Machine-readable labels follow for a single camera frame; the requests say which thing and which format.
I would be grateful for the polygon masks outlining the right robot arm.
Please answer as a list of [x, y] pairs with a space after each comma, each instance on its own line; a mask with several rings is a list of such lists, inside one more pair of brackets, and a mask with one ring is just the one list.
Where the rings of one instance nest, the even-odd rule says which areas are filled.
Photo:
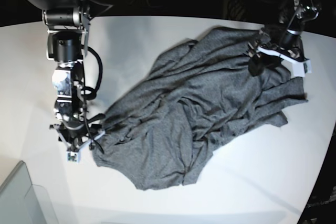
[[41, 10], [47, 26], [46, 57], [57, 67], [52, 76], [57, 98], [54, 115], [58, 124], [50, 125], [67, 149], [68, 159], [78, 158], [80, 150], [103, 151], [98, 139], [105, 133], [98, 120], [99, 113], [88, 119], [88, 101], [96, 98], [100, 89], [103, 65], [100, 56], [88, 45], [90, 22], [94, 19], [91, 5], [110, 9], [112, 6], [97, 0], [28, 0]]

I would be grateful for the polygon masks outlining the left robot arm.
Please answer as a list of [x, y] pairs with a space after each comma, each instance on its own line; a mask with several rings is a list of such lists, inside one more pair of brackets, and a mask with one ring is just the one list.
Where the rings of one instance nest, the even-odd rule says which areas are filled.
[[295, 77], [312, 72], [310, 59], [305, 57], [301, 34], [307, 22], [317, 19], [321, 11], [318, 0], [281, 0], [279, 25], [259, 30], [255, 40], [248, 43], [248, 70], [255, 77], [265, 69], [274, 69], [286, 61]]

